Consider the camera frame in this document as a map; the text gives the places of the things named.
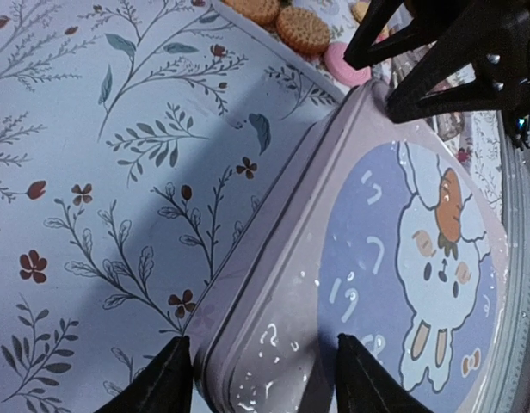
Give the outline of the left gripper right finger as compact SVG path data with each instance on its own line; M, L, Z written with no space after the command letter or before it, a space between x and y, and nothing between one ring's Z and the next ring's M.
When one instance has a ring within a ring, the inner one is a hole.
M336 403L339 413L431 413L347 334L338 336Z

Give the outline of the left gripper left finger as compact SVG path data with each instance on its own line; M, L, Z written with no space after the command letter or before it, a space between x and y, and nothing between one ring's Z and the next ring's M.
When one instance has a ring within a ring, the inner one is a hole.
M189 413L193 366L188 336L177 336L118 396L96 413Z

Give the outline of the metal divided cookie tin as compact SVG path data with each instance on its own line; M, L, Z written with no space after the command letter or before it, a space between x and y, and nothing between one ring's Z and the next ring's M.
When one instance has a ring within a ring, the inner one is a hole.
M272 277L274 265L287 246L324 169L317 161L333 147L331 123L340 108L310 126L282 165L268 191L243 226L220 263L187 322L194 382L200 393L220 385L222 374L209 367L209 358L225 324L244 322Z

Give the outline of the metal tin lid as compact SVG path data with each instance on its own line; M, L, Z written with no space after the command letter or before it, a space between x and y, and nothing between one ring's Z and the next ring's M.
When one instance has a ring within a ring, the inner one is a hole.
M505 305L505 230L423 121L371 81L305 135L222 267L230 308L199 351L217 412L331 412L355 336L435 412L486 399Z

